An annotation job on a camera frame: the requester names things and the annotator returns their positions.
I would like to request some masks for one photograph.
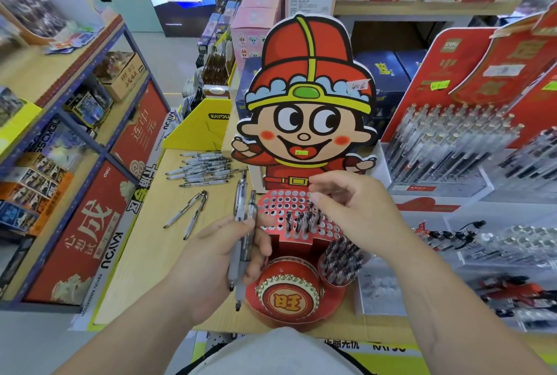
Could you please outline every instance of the person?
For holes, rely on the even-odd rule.
[[[553,372],[406,225],[383,185],[332,171],[310,179],[311,200],[360,248],[394,270],[422,355],[433,375]],[[258,223],[269,226],[261,214]],[[226,217],[191,238],[168,275],[83,346],[55,375],[163,374],[187,332],[225,301],[228,254],[254,221]],[[257,228],[245,282],[257,279],[271,241]],[[366,373],[329,345],[291,328],[238,338],[180,372]]]

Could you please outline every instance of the yellow belt buckle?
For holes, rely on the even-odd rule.
[[[292,186],[307,186],[309,179],[300,177],[289,177],[288,184]]]

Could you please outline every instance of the blue metal shelf frame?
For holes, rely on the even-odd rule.
[[[92,139],[83,128],[78,125],[73,118],[63,109],[64,104],[66,101],[71,97],[73,92],[79,87],[79,85],[84,81],[84,79],[93,71],[93,69],[101,62],[102,58],[107,54],[107,52],[114,46],[115,42],[118,38],[124,35],[127,41],[129,42],[132,50],[140,56],[143,64],[145,65],[145,69],[147,69],[148,77],[143,82],[137,96],[134,98],[133,102],[130,104],[128,110],[124,114],[122,121],[117,126],[114,134],[110,137],[107,145],[101,145],[97,143],[94,139]],[[23,284],[19,288],[16,296],[10,302],[8,301],[1,301],[0,300],[0,310],[17,310],[17,311],[42,311],[42,312],[60,312],[60,313],[77,313],[80,311],[80,307],[78,306],[70,306],[70,305],[57,305],[57,304],[43,304],[43,303],[30,303],[30,302],[23,302],[25,295],[27,294],[29,288],[33,285],[34,281],[38,277],[42,267],[44,266],[46,260],[50,256],[54,246],[59,240],[59,237],[66,227],[66,224],[69,222],[70,218],[73,216],[74,211],[77,208],[77,205],[82,201],[85,193],[89,189],[91,183],[95,175],[98,173],[99,169],[101,168],[102,162],[107,160],[110,162],[115,168],[117,168],[121,173],[126,175],[126,177],[134,182],[135,184],[138,183],[137,178],[130,173],[130,171],[125,168],[122,163],[115,158],[110,153],[110,149],[117,141],[119,136],[122,134],[122,131],[125,128],[127,121],[131,113],[133,112],[134,108],[139,104],[145,90],[147,89],[147,84],[152,81],[155,90],[167,111],[170,111],[171,108],[164,97],[162,90],[160,90],[160,86],[155,81],[153,77],[153,73],[149,69],[145,57],[139,50],[139,47],[135,40],[133,39],[132,34],[129,32],[128,28],[124,24],[121,28],[119,28],[112,37],[108,40],[106,45],[94,56],[90,62],[90,64],[86,67],[86,69],[77,77],[77,79],[60,95],[60,97],[56,100],[54,104],[52,104],[49,109],[44,113],[44,115],[35,123],[33,129],[27,133],[23,139],[21,139],[11,151],[10,155],[8,155],[1,163],[0,163],[0,177],[5,176],[8,174],[15,164],[16,160],[19,156],[24,152],[26,147],[33,141],[35,136],[37,136],[41,130],[46,126],[46,124],[57,115],[66,125],[68,125],[84,142],[85,144],[96,152],[99,155],[97,161],[95,161],[95,165],[91,169],[90,173],[87,175],[84,183],[78,190],[77,194],[73,198],[69,208],[65,211],[64,216],[62,217],[61,221],[59,222],[58,226],[52,236],[48,239],[43,251],[39,255],[37,261],[31,267],[31,270],[27,274]]]

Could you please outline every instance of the cartoon mouth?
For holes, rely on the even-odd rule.
[[[286,150],[290,154],[290,156],[296,158],[297,160],[309,160],[314,158],[321,152],[325,145],[327,145],[332,139],[327,139],[324,142],[317,143],[316,145],[296,145],[295,143],[289,142],[288,140],[284,139],[282,136],[277,136],[284,146],[286,146]]]

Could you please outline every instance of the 旺 character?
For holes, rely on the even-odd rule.
[[[369,80],[366,89],[350,81]],[[352,59],[344,26],[327,16],[279,22],[263,45],[261,70],[246,93],[253,115],[238,123],[232,157],[267,167],[266,189],[307,186],[311,175],[364,173],[376,158],[348,153],[377,139],[363,117],[375,105],[371,73]]]

